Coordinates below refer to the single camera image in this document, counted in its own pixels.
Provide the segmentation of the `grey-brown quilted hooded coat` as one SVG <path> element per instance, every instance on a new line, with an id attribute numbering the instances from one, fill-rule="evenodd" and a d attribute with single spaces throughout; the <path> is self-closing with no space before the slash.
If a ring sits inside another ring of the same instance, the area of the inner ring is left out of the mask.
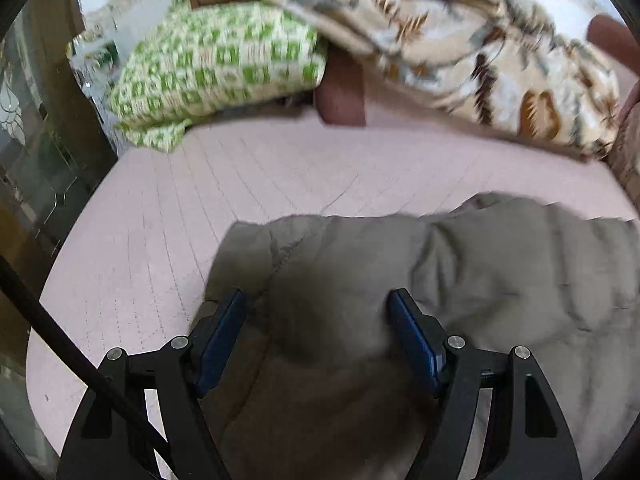
<path id="1" fill-rule="evenodd" d="M 582 475 L 604 471 L 639 414 L 639 225 L 478 194 L 446 214 L 235 223 L 201 314 L 250 303 L 202 407 L 235 479 L 400 479 L 436 429 L 446 346 L 529 349 Z"/>

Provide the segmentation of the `pink quilted bed mattress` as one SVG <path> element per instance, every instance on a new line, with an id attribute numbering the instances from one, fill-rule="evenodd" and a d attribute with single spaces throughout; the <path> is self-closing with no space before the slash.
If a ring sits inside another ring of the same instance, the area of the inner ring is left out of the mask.
<path id="1" fill-rule="evenodd" d="M 480 348 L 532 350 L 586 478 L 639 411 L 639 227 L 608 167 L 437 122 L 314 113 L 128 151 L 41 295 L 84 355 L 153 351 L 227 290 L 256 300 L 203 406 L 237 479 L 399 479 L 434 405 L 383 308 L 409 289 Z"/>

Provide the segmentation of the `striped floral headboard cushion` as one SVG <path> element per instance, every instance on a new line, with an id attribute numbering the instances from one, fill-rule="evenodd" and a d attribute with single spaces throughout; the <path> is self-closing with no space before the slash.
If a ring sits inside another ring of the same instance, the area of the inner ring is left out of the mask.
<path id="1" fill-rule="evenodd" d="M 632 87 L 620 112 L 620 128 L 606 162 L 631 203 L 639 208 L 639 84 Z"/>

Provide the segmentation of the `wooden door with stained glass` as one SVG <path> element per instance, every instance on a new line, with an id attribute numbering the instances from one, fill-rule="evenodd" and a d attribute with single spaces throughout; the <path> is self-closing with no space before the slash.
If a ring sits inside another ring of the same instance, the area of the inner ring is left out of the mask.
<path id="1" fill-rule="evenodd" d="M 1 37 L 1 253 L 34 294 L 116 162 L 66 56 L 84 29 L 78 0 L 26 0 Z"/>

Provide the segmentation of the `beige leaf-print blanket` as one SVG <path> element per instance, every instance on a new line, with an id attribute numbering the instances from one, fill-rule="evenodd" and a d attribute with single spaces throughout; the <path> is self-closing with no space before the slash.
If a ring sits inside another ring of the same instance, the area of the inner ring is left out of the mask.
<path id="1" fill-rule="evenodd" d="M 534 0 L 259 1 L 290 12 L 416 102 L 507 136 L 602 158 L 620 126 L 604 54 Z"/>

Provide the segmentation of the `maroon bolster pillow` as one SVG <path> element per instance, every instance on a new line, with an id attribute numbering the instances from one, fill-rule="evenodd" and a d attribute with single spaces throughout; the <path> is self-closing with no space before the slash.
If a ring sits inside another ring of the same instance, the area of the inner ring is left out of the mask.
<path id="1" fill-rule="evenodd" d="M 363 70 L 345 51 L 330 47 L 321 84 L 314 90 L 314 106 L 327 125 L 367 125 Z"/>

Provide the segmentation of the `floral plastic bag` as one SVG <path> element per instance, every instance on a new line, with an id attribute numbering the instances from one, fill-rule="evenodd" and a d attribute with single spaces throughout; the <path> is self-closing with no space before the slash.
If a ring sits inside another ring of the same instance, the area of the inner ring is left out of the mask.
<path id="1" fill-rule="evenodd" d="M 122 71 L 116 42 L 102 32 L 86 30 L 67 44 L 66 58 L 78 87 L 96 112 L 108 144 L 121 158 L 131 143 L 117 125 L 118 119 L 110 105 L 111 91 Z"/>

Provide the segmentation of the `green white patterned pillow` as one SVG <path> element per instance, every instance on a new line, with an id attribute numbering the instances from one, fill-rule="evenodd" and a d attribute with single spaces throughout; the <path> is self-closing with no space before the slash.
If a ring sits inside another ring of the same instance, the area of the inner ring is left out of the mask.
<path id="1" fill-rule="evenodd" d="M 108 97 L 129 142 L 169 153 L 205 118 L 314 90 L 325 70 L 318 32 L 277 6 L 172 0 Z"/>

